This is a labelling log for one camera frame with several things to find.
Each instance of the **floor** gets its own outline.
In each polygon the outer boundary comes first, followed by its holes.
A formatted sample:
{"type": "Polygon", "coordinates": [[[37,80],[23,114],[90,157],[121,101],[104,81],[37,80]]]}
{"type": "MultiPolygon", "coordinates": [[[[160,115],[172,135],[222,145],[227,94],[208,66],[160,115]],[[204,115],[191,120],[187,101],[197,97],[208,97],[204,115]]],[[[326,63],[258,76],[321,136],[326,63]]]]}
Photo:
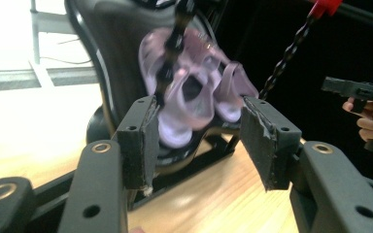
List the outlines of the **floor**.
{"type": "MultiPolygon", "coordinates": [[[[0,0],[0,90],[42,86],[31,65],[31,3],[0,0]]],[[[36,9],[66,14],[63,0],[36,0],[36,9]]],[[[97,83],[90,58],[77,35],[41,32],[39,41],[40,67],[48,72],[54,86],[97,83]]]]}

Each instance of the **wooden surface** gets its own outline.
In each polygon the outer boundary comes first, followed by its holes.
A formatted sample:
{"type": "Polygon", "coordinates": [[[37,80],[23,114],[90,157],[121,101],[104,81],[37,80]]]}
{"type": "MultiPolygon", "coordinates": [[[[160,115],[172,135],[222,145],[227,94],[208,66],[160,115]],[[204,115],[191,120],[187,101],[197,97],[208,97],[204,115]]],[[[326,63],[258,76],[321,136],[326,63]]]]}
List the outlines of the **wooden surface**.
{"type": "MultiPolygon", "coordinates": [[[[0,178],[34,187],[76,168],[96,84],[0,91],[0,178]]],[[[265,192],[243,146],[231,157],[128,214],[146,233],[296,232],[288,191],[265,192]]]]}

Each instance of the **wooden table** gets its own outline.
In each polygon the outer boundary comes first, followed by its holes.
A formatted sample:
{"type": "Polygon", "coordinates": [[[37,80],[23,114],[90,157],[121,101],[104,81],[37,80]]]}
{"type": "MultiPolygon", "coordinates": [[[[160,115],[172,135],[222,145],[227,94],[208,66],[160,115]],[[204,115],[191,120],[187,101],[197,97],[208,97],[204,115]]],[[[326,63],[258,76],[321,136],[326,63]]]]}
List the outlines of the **wooden table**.
{"type": "MultiPolygon", "coordinates": [[[[0,178],[34,187],[76,169],[97,84],[0,91],[0,178]]],[[[296,232],[288,191],[265,192],[242,144],[215,166],[128,214],[147,233],[296,232]]]]}

